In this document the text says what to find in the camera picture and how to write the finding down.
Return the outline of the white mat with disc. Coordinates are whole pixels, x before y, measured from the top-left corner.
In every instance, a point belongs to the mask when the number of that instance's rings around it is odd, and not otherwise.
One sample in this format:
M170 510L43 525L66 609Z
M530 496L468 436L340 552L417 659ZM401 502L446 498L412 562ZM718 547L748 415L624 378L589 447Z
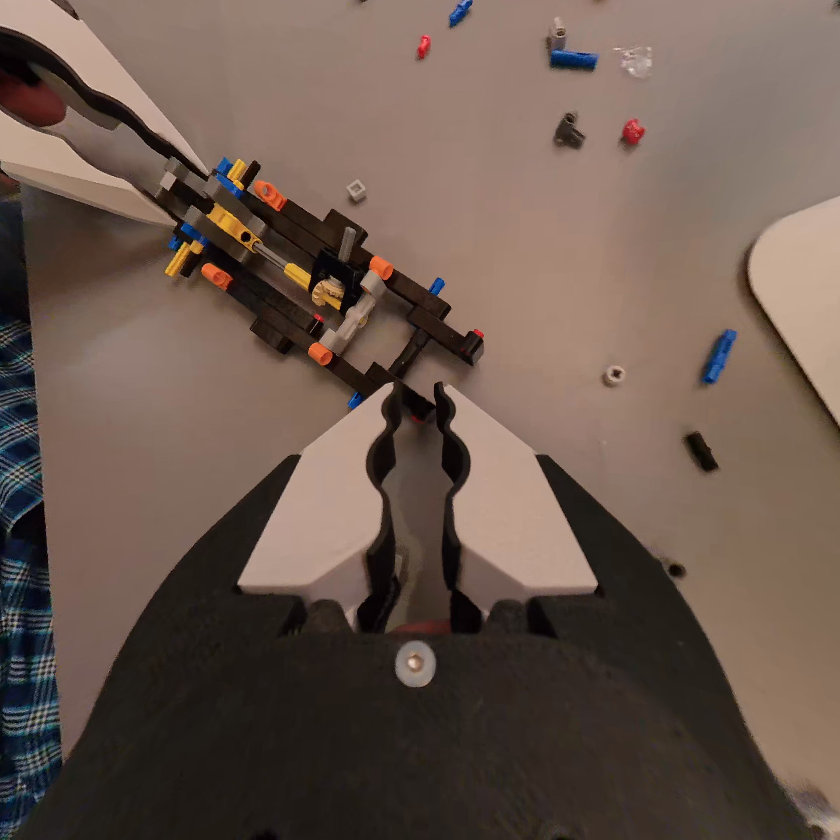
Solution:
M839 424L839 198L783 217L752 245L747 277L760 308Z

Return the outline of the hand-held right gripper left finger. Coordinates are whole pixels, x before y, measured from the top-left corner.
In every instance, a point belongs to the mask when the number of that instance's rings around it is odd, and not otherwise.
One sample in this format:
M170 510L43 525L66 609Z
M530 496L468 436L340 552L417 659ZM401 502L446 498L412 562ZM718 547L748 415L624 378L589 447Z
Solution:
M398 386L388 383L301 451L238 578L241 592L333 601L352 627L385 629L398 596L383 487L397 428Z

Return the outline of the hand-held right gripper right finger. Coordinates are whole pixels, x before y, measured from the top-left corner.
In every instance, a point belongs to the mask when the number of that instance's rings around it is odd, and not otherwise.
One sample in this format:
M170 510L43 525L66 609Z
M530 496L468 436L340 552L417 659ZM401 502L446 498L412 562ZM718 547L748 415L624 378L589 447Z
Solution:
M434 386L444 503L442 562L454 632L499 602L592 595L598 582L538 454L453 385Z

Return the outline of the black lego chassis assembly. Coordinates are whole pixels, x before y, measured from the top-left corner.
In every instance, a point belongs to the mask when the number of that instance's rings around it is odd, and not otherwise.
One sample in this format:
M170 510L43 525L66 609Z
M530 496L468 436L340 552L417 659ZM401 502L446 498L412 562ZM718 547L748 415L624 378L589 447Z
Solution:
M334 209L316 218L258 179L259 170L256 161L223 158L202 177L175 157L165 163L152 192L175 220L165 274L199 271L254 316L251 331L259 340L280 354L297 349L349 387L351 409L394 384L404 409L418 422L428 420L434 405L404 383L406 374L431 343L475 365L484 333L448 324L442 278L429 287L417 283L365 247L361 226ZM407 305L410 338L393 362L361 371L346 352L391 298Z

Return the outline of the blue plaid clothing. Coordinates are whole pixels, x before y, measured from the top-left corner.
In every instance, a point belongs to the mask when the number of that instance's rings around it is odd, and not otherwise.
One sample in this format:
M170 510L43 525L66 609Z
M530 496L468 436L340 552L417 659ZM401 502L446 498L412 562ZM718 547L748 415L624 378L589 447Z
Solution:
M60 770L59 692L23 209L1 204L1 793L26 812Z

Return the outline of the black lego pin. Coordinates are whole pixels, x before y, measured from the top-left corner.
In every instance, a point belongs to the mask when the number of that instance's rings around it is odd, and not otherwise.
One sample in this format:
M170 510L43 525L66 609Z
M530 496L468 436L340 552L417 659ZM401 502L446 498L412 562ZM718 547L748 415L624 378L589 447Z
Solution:
M683 440L699 469L705 473L711 473L719 469L717 459L701 432L697 430L690 432L683 437Z

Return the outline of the clear lego piece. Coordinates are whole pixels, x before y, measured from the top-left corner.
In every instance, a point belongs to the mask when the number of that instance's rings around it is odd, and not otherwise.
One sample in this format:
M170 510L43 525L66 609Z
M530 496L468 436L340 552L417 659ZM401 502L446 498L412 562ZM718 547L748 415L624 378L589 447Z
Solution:
M613 48L619 60L619 66L627 76L636 80L649 79L653 72L654 51L649 45Z

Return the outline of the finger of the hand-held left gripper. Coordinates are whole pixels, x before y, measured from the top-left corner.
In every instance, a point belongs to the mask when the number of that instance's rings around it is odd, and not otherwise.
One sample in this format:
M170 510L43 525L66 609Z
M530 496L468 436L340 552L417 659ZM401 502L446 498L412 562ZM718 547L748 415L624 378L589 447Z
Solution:
M126 115L112 117L92 108L69 108L63 122L36 128L3 108L2 168L28 186L104 211L159 227L172 216L150 197L167 159L179 150L179 131L153 108L140 114L140 127L163 140L153 151L129 126Z
M208 175L189 143L71 5L2 1L1 32L3 58L57 77L76 100L127 126L150 150Z

